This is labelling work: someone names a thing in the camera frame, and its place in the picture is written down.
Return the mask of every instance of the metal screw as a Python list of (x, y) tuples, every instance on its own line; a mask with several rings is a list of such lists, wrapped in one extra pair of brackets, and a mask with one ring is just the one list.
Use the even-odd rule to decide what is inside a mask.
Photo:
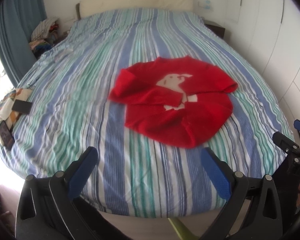
[(234, 173), (234, 175), (237, 177), (237, 178), (242, 178), (243, 177), (243, 173), (241, 171), (236, 171)]
[(272, 177), (269, 174), (265, 175), (266, 180), (272, 180)]
[(55, 174), (55, 176), (57, 178), (61, 178), (63, 176), (63, 174), (65, 174), (63, 171), (57, 171), (56, 174)]
[(26, 180), (31, 180), (31, 179), (34, 179), (34, 175), (30, 174), (30, 175), (26, 176)]

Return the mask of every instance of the electrical outlet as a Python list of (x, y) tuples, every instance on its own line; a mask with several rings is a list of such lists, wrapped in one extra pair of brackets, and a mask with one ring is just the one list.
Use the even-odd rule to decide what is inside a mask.
[(211, 1), (205, 0), (204, 2), (198, 2), (198, 7), (201, 7), (206, 10), (212, 10)]

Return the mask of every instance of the cream headboard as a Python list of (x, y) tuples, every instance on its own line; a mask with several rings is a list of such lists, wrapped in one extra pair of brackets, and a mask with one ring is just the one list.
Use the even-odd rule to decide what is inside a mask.
[(76, 10), (81, 19), (108, 10), (135, 7), (193, 11), (193, 0), (82, 0)]

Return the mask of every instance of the blue and green stripes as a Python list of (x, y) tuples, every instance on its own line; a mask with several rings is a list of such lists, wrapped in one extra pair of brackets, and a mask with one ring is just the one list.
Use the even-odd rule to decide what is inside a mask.
[(233, 114), (205, 146), (233, 170), (272, 174), (285, 157), (272, 134), (292, 136), (264, 80), (199, 16), (145, 8), (82, 19), (42, 55), (20, 83), (34, 88), (31, 114), (17, 122), (16, 143), (11, 152), (1, 149), (2, 159), (22, 177), (45, 177), (94, 146), (100, 161), (82, 196), (102, 211), (153, 218), (222, 206), (201, 166), (201, 147), (170, 147), (128, 130), (125, 107), (107, 100), (122, 68), (186, 55), (218, 65), (239, 84), (230, 95)]

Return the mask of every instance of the folded clothes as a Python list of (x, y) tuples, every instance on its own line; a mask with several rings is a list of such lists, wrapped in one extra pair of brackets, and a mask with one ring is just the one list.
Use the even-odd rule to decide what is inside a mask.
[(57, 29), (59, 29), (59, 25), (58, 24), (51, 25), (49, 32), (56, 31)]
[(58, 17), (49, 17), (40, 22), (31, 34), (31, 41), (48, 38), (50, 27), (54, 25), (58, 19)]
[(29, 46), (31, 48), (31, 50), (34, 50), (34, 48), (39, 45), (40, 43), (45, 42), (44, 39), (40, 39), (40, 40), (35, 40), (35, 41), (31, 41), (29, 42)]
[(45, 53), (46, 51), (52, 49), (52, 46), (46, 42), (43, 41), (42, 43), (38, 44), (37, 46), (35, 46), (35, 48), (32, 50), (34, 56), (38, 59), (40, 58), (40, 56)]

